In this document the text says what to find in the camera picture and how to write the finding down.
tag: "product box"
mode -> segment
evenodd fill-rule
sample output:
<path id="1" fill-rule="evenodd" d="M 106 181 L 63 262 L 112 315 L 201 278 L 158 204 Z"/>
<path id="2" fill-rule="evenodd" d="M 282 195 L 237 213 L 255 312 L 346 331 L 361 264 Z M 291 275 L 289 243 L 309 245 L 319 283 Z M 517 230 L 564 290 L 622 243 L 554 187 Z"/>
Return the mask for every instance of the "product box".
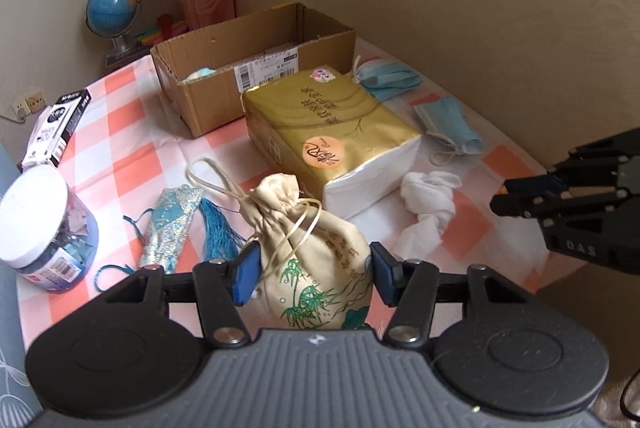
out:
<path id="1" fill-rule="evenodd" d="M 197 137 L 244 114 L 240 93 L 298 70 L 351 70 L 356 32 L 292 3 L 191 31 L 157 44 L 151 56 L 164 93 Z M 216 72 L 186 81 L 198 69 Z"/>
<path id="2" fill-rule="evenodd" d="M 87 89 L 58 98 L 29 145 L 22 160 L 22 167 L 45 163 L 58 166 L 66 145 L 90 101 L 91 94 Z"/>
<path id="3" fill-rule="evenodd" d="M 420 147 L 420 132 L 328 66 L 249 89 L 242 101 L 249 136 L 274 169 L 343 219 L 398 188 Z"/>

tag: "white jar lid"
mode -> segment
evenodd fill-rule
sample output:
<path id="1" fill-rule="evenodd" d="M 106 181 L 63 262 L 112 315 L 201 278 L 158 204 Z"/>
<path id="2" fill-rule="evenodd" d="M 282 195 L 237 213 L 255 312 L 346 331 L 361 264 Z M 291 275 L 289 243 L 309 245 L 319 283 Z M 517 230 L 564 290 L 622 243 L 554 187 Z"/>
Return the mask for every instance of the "white jar lid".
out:
<path id="1" fill-rule="evenodd" d="M 26 267 L 58 234 L 66 211 L 68 188 L 48 164 L 22 174 L 0 200 L 0 260 Z"/>

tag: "blue face mask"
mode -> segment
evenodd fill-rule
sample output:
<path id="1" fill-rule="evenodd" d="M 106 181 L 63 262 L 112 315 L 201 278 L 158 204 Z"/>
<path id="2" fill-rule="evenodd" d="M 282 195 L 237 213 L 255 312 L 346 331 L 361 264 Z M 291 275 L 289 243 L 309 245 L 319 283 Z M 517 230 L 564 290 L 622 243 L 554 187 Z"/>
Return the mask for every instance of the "blue face mask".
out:
<path id="1" fill-rule="evenodd" d="M 354 69 L 353 77 L 376 100 L 384 102 L 419 85 L 420 75 L 397 60 L 369 60 Z"/>
<path id="2" fill-rule="evenodd" d="M 449 163 L 457 155 L 482 153 L 482 139 L 466 124 L 460 103 L 453 96 L 414 107 L 418 118 L 426 127 L 425 134 L 435 137 L 451 150 L 433 152 L 430 161 L 436 166 Z"/>

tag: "screw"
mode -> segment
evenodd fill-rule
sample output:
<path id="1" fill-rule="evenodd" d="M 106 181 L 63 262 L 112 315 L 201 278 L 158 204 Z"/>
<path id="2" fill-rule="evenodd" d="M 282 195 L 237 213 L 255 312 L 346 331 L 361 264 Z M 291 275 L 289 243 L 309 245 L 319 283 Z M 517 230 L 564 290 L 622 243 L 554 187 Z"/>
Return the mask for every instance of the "screw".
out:
<path id="1" fill-rule="evenodd" d="M 218 343 L 235 345 L 245 338 L 244 331 L 237 327 L 221 327 L 213 331 L 213 339 Z"/>
<path id="2" fill-rule="evenodd" d="M 388 330 L 389 337 L 396 342 L 411 343 L 420 337 L 420 331 L 411 325 L 396 325 Z"/>

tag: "table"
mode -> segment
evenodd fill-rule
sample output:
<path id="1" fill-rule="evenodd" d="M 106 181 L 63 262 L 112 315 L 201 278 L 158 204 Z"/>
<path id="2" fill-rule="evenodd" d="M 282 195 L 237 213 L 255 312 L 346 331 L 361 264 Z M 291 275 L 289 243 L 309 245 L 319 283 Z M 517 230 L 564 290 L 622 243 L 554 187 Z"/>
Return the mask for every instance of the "table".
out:
<path id="1" fill-rule="evenodd" d="M 357 41 L 356 53 L 389 57 L 362 40 Z M 66 149 L 59 170 L 97 219 L 98 251 L 85 280 L 68 293 L 47 294 L 26 280 L 18 279 L 22 331 L 27 346 L 50 325 L 97 295 L 94 275 L 101 266 L 129 264 L 136 267 L 142 243 L 122 216 L 138 217 L 155 205 L 162 189 L 187 183 L 184 168 L 190 159 L 199 155 L 215 158 L 245 190 L 273 173 L 268 161 L 249 139 L 244 118 L 191 139 L 187 126 L 162 94 L 149 56 L 98 80 L 88 89 L 92 101 Z M 425 78 L 419 87 L 386 104 L 403 119 L 417 123 L 411 105 L 445 94 L 441 87 Z M 429 259 L 441 271 L 450 273 L 464 273 L 469 264 L 487 264 L 535 292 L 543 280 L 553 280 L 564 271 L 561 264 L 554 266 L 554 275 L 545 273 L 549 253 L 537 223 L 496 217 L 488 203 L 504 179 L 540 174 L 544 172 L 543 168 L 473 110 L 468 107 L 464 110 L 469 125 L 483 138 L 486 150 L 483 155 L 457 158 L 444 167 L 460 176 L 463 185 L 454 195 L 456 217 L 444 233 L 442 245 Z M 422 143 L 414 170 L 438 169 L 431 165 L 429 154 L 441 147 L 431 138 L 425 138 Z M 208 173 L 207 178 L 215 181 L 213 173 Z M 238 209 L 237 203 L 225 196 L 208 194 L 207 197 L 223 207 Z M 241 235 L 248 237 L 252 233 L 238 214 L 225 212 L 225 215 Z M 393 251 L 400 233 L 414 224 L 416 217 L 405 209 L 396 191 L 351 221 L 369 242 L 381 241 Z M 146 224 L 142 222 L 141 226 L 144 231 Z M 198 262 L 203 241 L 204 225 L 196 214 L 178 261 L 178 271 L 190 271 Z M 117 271 L 104 272 L 100 276 L 100 286 L 108 287 L 123 277 Z M 392 312 L 374 296 L 367 321 L 382 332 Z M 261 314 L 258 301 L 242 308 L 242 317 L 250 324 L 259 324 Z M 193 305 L 171 305 L 170 315 L 200 335 Z M 439 305 L 432 333 L 439 334 L 460 317 L 459 305 Z"/>

